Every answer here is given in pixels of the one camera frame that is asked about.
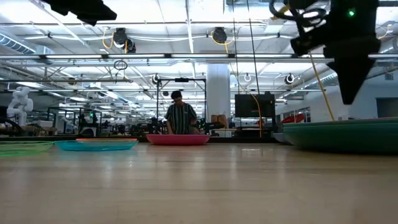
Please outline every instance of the white pillar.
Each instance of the white pillar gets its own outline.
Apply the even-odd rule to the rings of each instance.
[[[207,122],[211,121],[213,114],[225,114],[227,119],[231,116],[231,91],[229,88],[228,64],[207,65]],[[220,137],[228,137],[230,131],[219,132]]]

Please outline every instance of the person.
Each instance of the person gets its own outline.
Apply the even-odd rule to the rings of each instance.
[[[169,106],[165,119],[169,134],[199,134],[193,125],[197,123],[197,114],[192,106],[182,101],[181,91],[171,94],[174,104]]]

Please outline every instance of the red object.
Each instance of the red object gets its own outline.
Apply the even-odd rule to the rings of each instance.
[[[159,146],[199,146],[206,144],[210,136],[204,134],[147,134],[152,144]]]
[[[304,120],[304,114],[298,114],[296,116],[289,116],[285,118],[282,123],[283,124],[288,124],[288,123],[300,123]]]
[[[137,141],[137,139],[131,138],[81,138],[76,141]]]

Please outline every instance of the ceiling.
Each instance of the ceiling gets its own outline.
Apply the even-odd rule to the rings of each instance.
[[[111,45],[111,34],[117,27],[126,28],[126,34],[134,40],[137,47],[137,54],[225,54],[226,51],[239,54],[253,54],[253,52],[256,54],[291,54],[293,51],[289,41],[297,35],[297,28],[293,22],[271,21],[269,18],[272,15],[266,7],[253,7],[250,13],[247,12],[247,9],[239,8],[238,12],[233,14],[225,8],[223,0],[104,0],[104,3],[118,14],[118,18],[115,21],[101,21],[95,27],[81,23],[75,15],[70,13],[65,17],[61,16],[51,11],[48,4],[44,4],[44,10],[47,11],[45,12],[37,7],[37,0],[35,4],[32,1],[34,0],[2,0],[0,2],[0,33],[10,34],[28,46],[46,46],[57,55],[123,54],[123,49],[115,46],[107,49],[103,44],[103,37],[105,37],[105,44]],[[398,10],[394,7],[378,9],[377,26],[375,27],[378,36],[386,34],[384,40],[395,37],[395,31],[398,30],[398,26],[395,24],[397,16]],[[224,27],[230,40],[235,33],[236,41],[232,41],[227,48],[224,45],[215,44],[211,37],[208,37],[215,27]],[[15,55],[18,53],[0,45],[0,54]],[[108,63],[98,60],[54,60],[52,64],[46,65],[33,60],[7,60],[7,64],[3,64],[3,71],[0,70],[0,77],[8,79],[12,75],[13,79],[40,80],[47,74],[47,77],[51,75],[47,79],[53,80],[65,80],[71,77],[83,80],[109,80],[116,78],[116,70],[109,73],[109,70],[113,68],[113,62],[114,60],[109,60]],[[140,90],[155,88],[152,83],[155,74],[161,78],[205,78],[207,64],[215,63],[201,60],[166,60],[164,58],[158,60],[132,59],[128,62],[129,67],[118,73],[119,82],[98,81],[95,83],[98,88],[104,90],[137,90],[132,92],[115,91],[114,93],[118,95],[117,100],[108,96],[99,96],[96,92],[83,92],[78,95],[57,92],[60,96],[51,96],[62,100],[64,96],[76,95],[75,97],[79,98],[89,98],[87,102],[92,103],[121,103],[124,99],[140,106],[140,108],[131,108],[131,110],[152,116],[151,110],[156,107],[155,92]],[[288,86],[289,88],[305,84],[314,78],[312,64],[309,60],[300,63],[258,62],[256,65],[257,69],[253,62],[238,61],[237,69],[237,63],[230,62],[230,72],[233,75],[231,81],[236,81],[234,76],[238,73],[240,74],[240,84],[245,88],[254,89],[257,87],[254,82],[257,73],[259,88],[274,89],[286,88],[284,78],[290,73],[301,79],[296,79],[294,85]],[[323,63],[318,63],[317,68],[320,73],[328,70]],[[251,77],[249,81],[244,79],[246,75]],[[122,77],[126,77],[131,82],[123,83],[120,80]],[[34,88],[85,89],[90,84],[39,83],[39,85]],[[198,84],[170,82],[164,89],[169,91],[197,90],[185,92],[184,98],[190,98],[192,100],[190,103],[193,105],[198,104],[197,112],[202,114],[203,107],[199,104],[203,105],[201,99],[204,99],[204,94]],[[165,108],[169,102],[170,100],[164,101]],[[68,98],[66,103],[81,102]],[[121,105],[112,105],[111,107],[113,110],[120,111],[126,109]]]

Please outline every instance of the table surface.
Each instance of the table surface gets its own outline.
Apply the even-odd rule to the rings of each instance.
[[[398,158],[278,144],[0,158],[0,223],[396,223]]]

